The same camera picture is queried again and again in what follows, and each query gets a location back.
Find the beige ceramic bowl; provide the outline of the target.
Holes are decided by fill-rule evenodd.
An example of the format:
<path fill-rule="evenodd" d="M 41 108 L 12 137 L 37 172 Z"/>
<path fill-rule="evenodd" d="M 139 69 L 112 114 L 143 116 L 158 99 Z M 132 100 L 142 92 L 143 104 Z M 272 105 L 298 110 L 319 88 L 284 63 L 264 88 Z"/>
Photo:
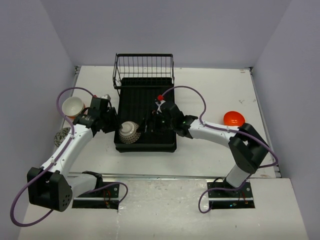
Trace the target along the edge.
<path fill-rule="evenodd" d="M 71 118 L 80 114 L 84 108 L 85 104 L 83 101 L 79 97 L 75 96 L 67 98 L 61 106 L 63 114 Z"/>

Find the brown patterned white bowl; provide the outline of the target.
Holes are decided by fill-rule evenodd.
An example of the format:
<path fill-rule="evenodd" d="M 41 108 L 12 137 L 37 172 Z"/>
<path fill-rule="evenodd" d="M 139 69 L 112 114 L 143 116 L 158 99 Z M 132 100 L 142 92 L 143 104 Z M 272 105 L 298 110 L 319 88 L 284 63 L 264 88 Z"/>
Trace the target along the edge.
<path fill-rule="evenodd" d="M 119 139 L 123 144 L 133 144 L 141 136 L 138 132 L 139 125 L 132 121 L 125 121 L 121 124 L 121 129 L 119 130 Z"/>

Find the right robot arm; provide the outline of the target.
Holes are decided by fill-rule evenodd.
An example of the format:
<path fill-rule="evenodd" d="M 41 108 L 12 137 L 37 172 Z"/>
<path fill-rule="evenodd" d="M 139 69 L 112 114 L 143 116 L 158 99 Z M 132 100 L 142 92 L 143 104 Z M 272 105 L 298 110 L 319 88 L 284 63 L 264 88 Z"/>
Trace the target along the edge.
<path fill-rule="evenodd" d="M 268 154 L 268 145 L 248 123 L 240 127 L 205 123 L 197 116 L 183 114 L 172 101 L 156 101 L 137 131 L 161 134 L 166 130 L 174 131 L 180 137 L 213 142 L 231 151 L 235 165 L 223 184 L 224 193 L 230 197 L 241 191 L 242 183 L 256 173 Z"/>

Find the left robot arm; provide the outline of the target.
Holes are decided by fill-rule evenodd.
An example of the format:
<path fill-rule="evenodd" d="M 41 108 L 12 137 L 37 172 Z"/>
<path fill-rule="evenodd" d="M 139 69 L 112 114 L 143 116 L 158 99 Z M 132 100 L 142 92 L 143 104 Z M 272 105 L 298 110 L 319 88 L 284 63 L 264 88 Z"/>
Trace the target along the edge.
<path fill-rule="evenodd" d="M 82 194 L 101 195 L 104 190 L 101 174 L 84 171 L 75 178 L 68 175 L 75 160 L 96 133 L 107 134 L 120 128 L 110 96 L 92 97 L 90 106 L 75 117 L 67 137 L 53 156 L 41 167 L 32 167 L 28 171 L 30 204 L 63 212 L 74 198 Z"/>

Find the orange plastic bowl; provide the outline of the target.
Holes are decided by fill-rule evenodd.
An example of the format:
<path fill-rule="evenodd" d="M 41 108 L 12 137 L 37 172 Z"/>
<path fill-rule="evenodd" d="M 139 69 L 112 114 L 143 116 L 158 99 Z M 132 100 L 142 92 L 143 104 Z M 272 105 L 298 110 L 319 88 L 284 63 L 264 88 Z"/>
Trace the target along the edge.
<path fill-rule="evenodd" d="M 242 126 L 246 122 L 244 116 L 237 111 L 228 111 L 223 116 L 223 123 L 226 126 Z"/>
<path fill-rule="evenodd" d="M 79 114 L 81 114 L 81 113 L 83 112 L 83 110 L 85 109 L 85 107 L 86 107 L 86 105 L 85 105 L 85 104 L 83 104 L 82 109 L 81 109 L 78 113 L 76 113 L 75 115 L 73 115 L 73 116 L 69 116 L 69 118 L 71 118 L 71 119 L 75 119 Z"/>

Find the pink floral ceramic bowl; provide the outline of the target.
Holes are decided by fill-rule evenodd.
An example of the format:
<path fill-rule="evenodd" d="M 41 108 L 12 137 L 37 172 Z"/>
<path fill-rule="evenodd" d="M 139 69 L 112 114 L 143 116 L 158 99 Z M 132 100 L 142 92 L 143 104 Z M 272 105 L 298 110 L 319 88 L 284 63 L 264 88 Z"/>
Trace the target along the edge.
<path fill-rule="evenodd" d="M 58 148 L 62 142 L 65 140 L 67 135 L 69 134 L 71 128 L 70 127 L 64 127 L 61 130 L 59 130 L 55 136 L 54 136 L 54 145 Z"/>

